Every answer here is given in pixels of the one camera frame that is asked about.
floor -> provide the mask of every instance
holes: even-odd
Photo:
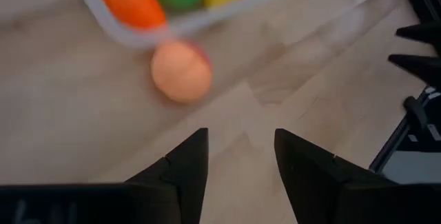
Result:
[[[424,87],[387,62],[433,54],[394,37],[417,22],[406,0],[273,0],[189,38],[214,84],[177,105],[151,52],[113,42],[80,1],[17,19],[0,26],[0,182],[124,181],[207,127],[201,223],[294,223],[274,130],[368,167]]]

clear plastic container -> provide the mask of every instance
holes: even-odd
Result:
[[[148,48],[174,37],[194,33],[217,21],[253,8],[267,0],[238,0],[218,8],[200,9],[168,19],[167,28],[136,29],[119,22],[103,0],[84,0],[100,26],[114,40],[135,48]]]

wooden floor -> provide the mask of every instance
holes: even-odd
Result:
[[[0,182],[124,181],[207,127],[201,223],[293,223],[274,130],[369,166],[424,86],[387,62],[433,53],[394,37],[415,23],[406,0],[274,0],[191,38],[214,84],[185,106],[80,1],[17,19],[0,27]]]

orange ball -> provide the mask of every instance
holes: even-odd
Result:
[[[212,83],[208,59],[183,42],[160,45],[154,53],[151,69],[157,88],[179,103],[198,100],[208,92]]]
[[[104,0],[112,14],[135,28],[155,28],[166,24],[157,0]]]

plastic bin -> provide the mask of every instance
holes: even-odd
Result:
[[[194,33],[217,21],[243,10],[253,8],[267,0],[238,0],[218,8],[201,9],[168,19],[167,28],[136,29],[120,23],[108,10],[103,0],[84,0],[100,26],[114,40],[131,47],[148,48],[164,39]]]

